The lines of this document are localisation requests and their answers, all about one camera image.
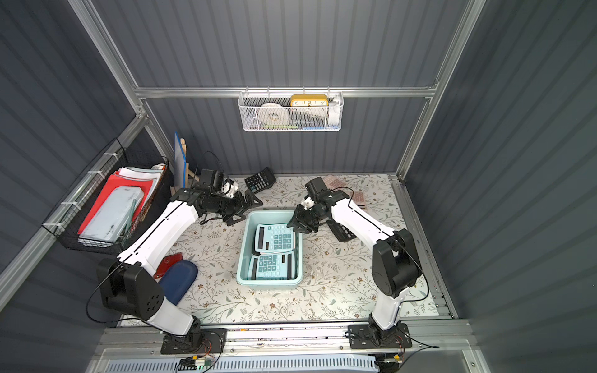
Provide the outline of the blue calculator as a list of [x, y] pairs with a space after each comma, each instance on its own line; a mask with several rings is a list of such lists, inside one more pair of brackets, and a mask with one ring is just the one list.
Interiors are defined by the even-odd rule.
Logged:
[[257, 226], [254, 249], [257, 253], [286, 253], [295, 249], [295, 232], [286, 224]]
[[252, 256], [248, 277], [251, 281], [293, 280], [295, 255], [288, 252]]

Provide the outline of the mint green storage box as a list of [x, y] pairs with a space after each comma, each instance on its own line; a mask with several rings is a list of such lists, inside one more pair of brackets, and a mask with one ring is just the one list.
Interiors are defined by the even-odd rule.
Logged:
[[290, 210], [260, 210], [247, 216], [237, 283], [256, 290], [292, 290], [303, 280], [303, 235], [287, 227]]

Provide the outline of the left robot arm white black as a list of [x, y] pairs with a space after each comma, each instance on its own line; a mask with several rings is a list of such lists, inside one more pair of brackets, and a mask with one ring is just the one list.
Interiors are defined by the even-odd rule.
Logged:
[[227, 225], [234, 225], [246, 219], [247, 210], [262, 204], [251, 191], [236, 191], [228, 198], [200, 189], [180, 189], [137, 241], [116, 259], [100, 262], [96, 290], [102, 303], [174, 337], [199, 334], [200, 320], [168, 300], [153, 276], [172, 245], [203, 215], [216, 213]]

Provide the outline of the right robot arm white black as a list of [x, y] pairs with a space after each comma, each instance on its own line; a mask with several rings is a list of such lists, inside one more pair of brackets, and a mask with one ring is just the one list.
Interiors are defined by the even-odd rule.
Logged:
[[370, 326], [380, 333], [394, 329], [408, 292], [423, 275], [412, 234], [378, 222], [341, 190], [307, 197], [296, 206], [287, 227], [296, 233], [315, 233], [323, 220], [342, 225], [370, 248], [372, 278], [378, 288]]

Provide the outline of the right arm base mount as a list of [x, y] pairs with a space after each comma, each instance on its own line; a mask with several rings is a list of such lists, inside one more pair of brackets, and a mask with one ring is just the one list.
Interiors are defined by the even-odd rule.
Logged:
[[345, 332], [345, 338], [352, 350], [406, 350], [413, 346], [405, 323], [398, 323], [388, 330], [381, 330], [373, 324], [351, 324]]

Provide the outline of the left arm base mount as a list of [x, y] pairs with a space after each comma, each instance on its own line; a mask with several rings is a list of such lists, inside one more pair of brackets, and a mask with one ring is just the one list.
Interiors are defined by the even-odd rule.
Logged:
[[226, 337], [226, 328], [199, 329], [189, 332], [185, 337], [166, 334], [160, 354], [220, 354], [225, 346]]

